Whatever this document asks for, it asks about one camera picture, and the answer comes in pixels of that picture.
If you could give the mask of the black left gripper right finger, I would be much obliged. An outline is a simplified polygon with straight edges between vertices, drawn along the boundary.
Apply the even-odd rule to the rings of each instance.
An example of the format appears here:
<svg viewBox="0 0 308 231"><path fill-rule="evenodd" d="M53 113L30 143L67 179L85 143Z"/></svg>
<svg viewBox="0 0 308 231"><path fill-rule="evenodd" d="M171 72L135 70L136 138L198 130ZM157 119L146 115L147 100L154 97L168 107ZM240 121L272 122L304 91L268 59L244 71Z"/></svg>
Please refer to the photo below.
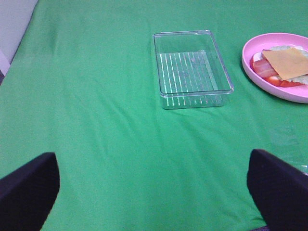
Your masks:
<svg viewBox="0 0 308 231"><path fill-rule="evenodd" d="M308 176L273 154L250 154L247 187L271 231L308 229Z"/></svg>

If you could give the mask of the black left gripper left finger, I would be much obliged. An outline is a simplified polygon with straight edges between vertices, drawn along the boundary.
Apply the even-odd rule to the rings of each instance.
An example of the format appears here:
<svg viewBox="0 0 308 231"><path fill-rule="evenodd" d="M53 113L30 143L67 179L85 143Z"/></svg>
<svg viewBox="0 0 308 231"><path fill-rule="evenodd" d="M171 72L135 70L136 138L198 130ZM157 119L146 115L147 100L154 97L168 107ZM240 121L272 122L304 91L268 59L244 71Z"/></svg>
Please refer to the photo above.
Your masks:
<svg viewBox="0 0 308 231"><path fill-rule="evenodd" d="M0 180L0 229L42 229L60 189L55 153L43 153Z"/></svg>

